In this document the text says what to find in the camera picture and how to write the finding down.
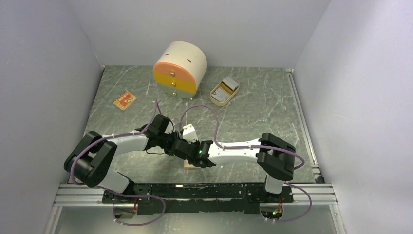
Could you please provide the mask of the beige leather card holder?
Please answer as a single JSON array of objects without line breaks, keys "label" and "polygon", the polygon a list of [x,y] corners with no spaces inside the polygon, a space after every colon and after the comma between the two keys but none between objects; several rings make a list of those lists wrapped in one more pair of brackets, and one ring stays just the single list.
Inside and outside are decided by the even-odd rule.
[{"label": "beige leather card holder", "polygon": [[191,170],[191,169],[196,169],[196,168],[197,168],[196,166],[190,164],[188,161],[186,160],[184,161],[184,169]]}]

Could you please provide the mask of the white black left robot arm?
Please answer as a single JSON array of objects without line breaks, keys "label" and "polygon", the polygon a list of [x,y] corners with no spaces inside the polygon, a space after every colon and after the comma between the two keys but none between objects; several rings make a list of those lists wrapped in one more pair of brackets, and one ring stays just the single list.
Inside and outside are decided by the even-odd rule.
[{"label": "white black left robot arm", "polygon": [[134,198],[135,183],[110,169],[113,158],[153,147],[160,147],[168,154],[180,136],[172,121],[161,114],[155,115],[151,123],[123,134],[101,135],[90,131],[65,160],[63,168],[81,184],[111,190],[121,202],[127,203]]}]

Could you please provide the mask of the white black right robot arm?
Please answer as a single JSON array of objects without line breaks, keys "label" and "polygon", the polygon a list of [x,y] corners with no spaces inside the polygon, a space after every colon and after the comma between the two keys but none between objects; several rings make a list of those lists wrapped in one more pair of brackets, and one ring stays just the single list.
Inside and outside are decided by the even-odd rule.
[{"label": "white black right robot arm", "polygon": [[263,196],[269,202],[276,201],[282,194],[284,183],[293,179],[297,156],[294,146],[271,133],[233,143],[216,139],[190,142],[179,138],[165,152],[200,168],[223,163],[255,163],[266,172]]}]

